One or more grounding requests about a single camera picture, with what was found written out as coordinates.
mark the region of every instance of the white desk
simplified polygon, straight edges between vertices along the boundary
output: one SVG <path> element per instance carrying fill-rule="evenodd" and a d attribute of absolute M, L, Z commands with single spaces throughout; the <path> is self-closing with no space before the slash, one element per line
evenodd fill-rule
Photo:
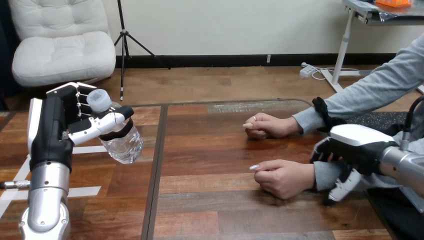
<path fill-rule="evenodd" d="M 359 1 L 359 0 L 342 0 L 345 5 L 344 10 L 348 11 L 349 18 L 347 20 L 346 30 L 341 40 L 340 50 L 338 52 L 337 62 L 334 67 L 333 75 L 328 70 L 322 70 L 327 82 L 334 89 L 336 93 L 343 90 L 342 86 L 339 84 L 339 77 L 342 76 L 366 76 L 371 71 L 360 70 L 360 71 L 342 71 L 343 60 L 345 59 L 346 50 L 348 48 L 349 39 L 351 36 L 352 24 L 354 18 L 358 19 L 360 22 L 373 25 L 373 26 L 414 26 L 414 25 L 424 25 L 423 18 L 393 18 L 386 21 L 381 21 L 379 17 L 379 11 L 373 4 Z M 424 94 L 424 86 L 420 86 L 418 90 Z"/>

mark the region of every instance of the fingernail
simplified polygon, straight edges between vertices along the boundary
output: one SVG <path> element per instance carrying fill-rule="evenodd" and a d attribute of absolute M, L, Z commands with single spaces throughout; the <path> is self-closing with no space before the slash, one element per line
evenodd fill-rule
<path fill-rule="evenodd" d="M 249 167 L 249 170 L 256 170 L 258 168 L 259 168 L 259 165 L 256 164 L 256 165 L 253 165 L 253 166 Z"/>
<path fill-rule="evenodd" d="M 243 128 L 245 128 L 245 129 L 252 129 L 253 128 L 253 124 L 251 122 L 245 123 L 245 124 L 243 124 Z"/>

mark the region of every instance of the orange object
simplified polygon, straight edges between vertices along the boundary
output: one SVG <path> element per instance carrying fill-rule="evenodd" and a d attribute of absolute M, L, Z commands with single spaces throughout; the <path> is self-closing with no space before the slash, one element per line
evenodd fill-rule
<path fill-rule="evenodd" d="M 377 4 L 383 4 L 390 7 L 411 7 L 414 0 L 375 0 Z"/>

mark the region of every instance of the black baseboard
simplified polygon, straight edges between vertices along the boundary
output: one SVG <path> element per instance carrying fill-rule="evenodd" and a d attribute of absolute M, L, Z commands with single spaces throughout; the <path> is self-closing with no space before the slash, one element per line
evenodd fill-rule
<path fill-rule="evenodd" d="M 300 66 L 303 62 L 310 65 L 335 65 L 336 53 L 320 54 L 273 54 L 267 63 L 268 55 L 150 55 L 132 56 L 126 68 L 165 68 L 157 58 L 171 68 L 212 68 L 212 67 L 251 67 L 251 66 Z M 348 53 L 344 65 L 382 65 L 392 60 L 395 53 Z M 116 56 L 116 68 L 121 68 L 122 56 Z"/>

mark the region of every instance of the gray sweater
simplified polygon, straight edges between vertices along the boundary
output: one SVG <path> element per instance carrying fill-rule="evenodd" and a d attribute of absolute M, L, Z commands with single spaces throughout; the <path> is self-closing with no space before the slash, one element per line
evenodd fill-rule
<path fill-rule="evenodd" d="M 369 113 L 414 91 L 424 83 L 424 34 L 412 44 L 401 49 L 396 57 L 376 68 L 370 75 L 346 87 L 325 100 L 330 117 L 349 119 Z M 305 133 L 323 127 L 324 122 L 313 107 L 293 116 Z M 415 110 L 411 129 L 409 150 L 424 154 L 424 104 Z M 399 143 L 402 132 L 393 138 Z M 334 186 L 341 168 L 337 163 L 314 163 L 316 187 L 319 191 Z M 394 188 L 399 184 L 392 178 L 370 175 L 362 179 L 358 190 L 366 188 Z"/>

